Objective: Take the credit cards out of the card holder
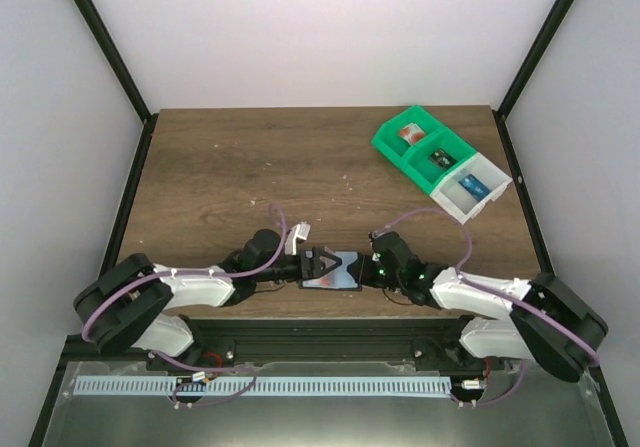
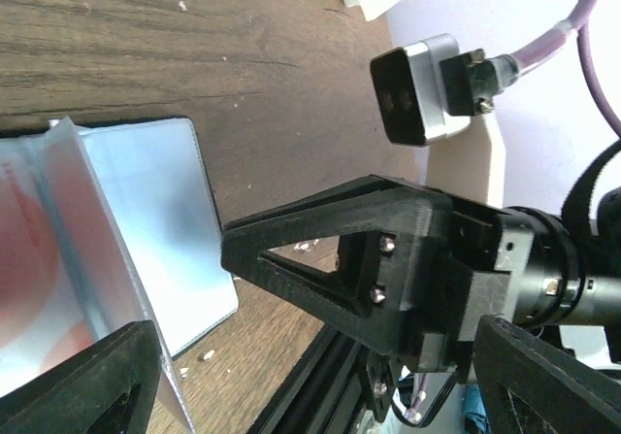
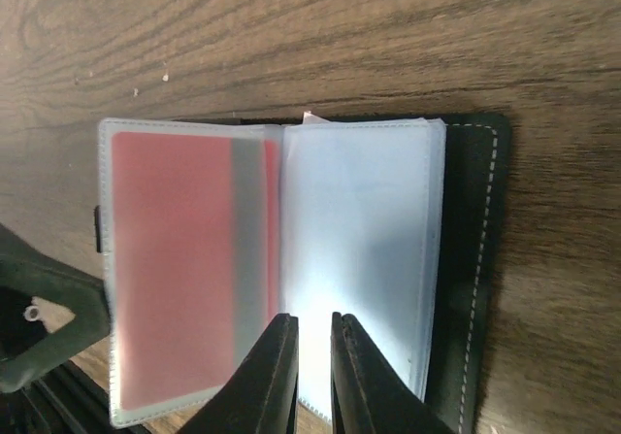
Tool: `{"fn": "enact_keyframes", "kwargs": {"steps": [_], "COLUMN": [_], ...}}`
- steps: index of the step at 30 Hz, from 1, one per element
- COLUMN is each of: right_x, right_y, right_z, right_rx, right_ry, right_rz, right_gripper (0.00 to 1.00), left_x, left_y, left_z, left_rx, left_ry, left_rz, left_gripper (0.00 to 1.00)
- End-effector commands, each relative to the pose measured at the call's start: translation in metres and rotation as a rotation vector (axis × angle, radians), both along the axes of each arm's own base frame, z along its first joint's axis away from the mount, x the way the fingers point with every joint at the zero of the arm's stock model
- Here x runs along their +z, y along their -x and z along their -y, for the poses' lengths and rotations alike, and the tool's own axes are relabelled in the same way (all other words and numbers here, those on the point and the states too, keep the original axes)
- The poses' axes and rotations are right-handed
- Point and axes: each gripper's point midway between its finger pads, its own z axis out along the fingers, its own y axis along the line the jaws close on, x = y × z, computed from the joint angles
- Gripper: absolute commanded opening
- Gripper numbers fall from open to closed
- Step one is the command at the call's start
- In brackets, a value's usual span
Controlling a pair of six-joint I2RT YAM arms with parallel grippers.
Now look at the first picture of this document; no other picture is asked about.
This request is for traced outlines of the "black leather card holder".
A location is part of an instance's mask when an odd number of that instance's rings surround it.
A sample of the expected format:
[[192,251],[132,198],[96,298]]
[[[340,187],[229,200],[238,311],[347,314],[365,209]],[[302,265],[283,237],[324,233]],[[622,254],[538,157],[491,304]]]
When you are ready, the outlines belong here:
[[353,280],[353,278],[347,272],[347,267],[358,260],[359,254],[355,251],[333,251],[326,249],[326,251],[334,253],[336,256],[342,259],[342,266],[331,272],[333,288],[332,289],[320,289],[320,288],[305,288],[302,286],[304,281],[299,281],[298,286],[304,290],[326,290],[326,291],[341,291],[341,292],[356,292],[361,291],[362,286]]

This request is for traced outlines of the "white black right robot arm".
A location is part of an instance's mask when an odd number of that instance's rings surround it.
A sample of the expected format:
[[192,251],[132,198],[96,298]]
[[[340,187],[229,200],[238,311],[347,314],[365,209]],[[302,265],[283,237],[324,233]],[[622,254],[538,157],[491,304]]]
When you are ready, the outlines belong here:
[[459,342],[473,357],[531,360],[575,383],[597,362],[608,334],[604,319],[560,278],[499,279],[423,262],[394,231],[371,237],[347,271],[361,285],[399,291],[412,304],[472,313]]

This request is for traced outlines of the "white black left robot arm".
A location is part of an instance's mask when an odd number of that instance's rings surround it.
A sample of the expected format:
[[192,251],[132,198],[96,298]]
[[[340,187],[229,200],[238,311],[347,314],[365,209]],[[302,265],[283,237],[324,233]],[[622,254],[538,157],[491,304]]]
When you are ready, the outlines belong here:
[[252,297],[260,283],[304,284],[342,266],[342,259],[324,248],[298,248],[306,236],[304,223],[284,234],[261,229],[220,264],[202,269],[170,268],[132,254],[74,299],[81,337],[103,355],[136,348],[178,357],[192,347],[195,335],[187,320],[169,310],[234,306]]

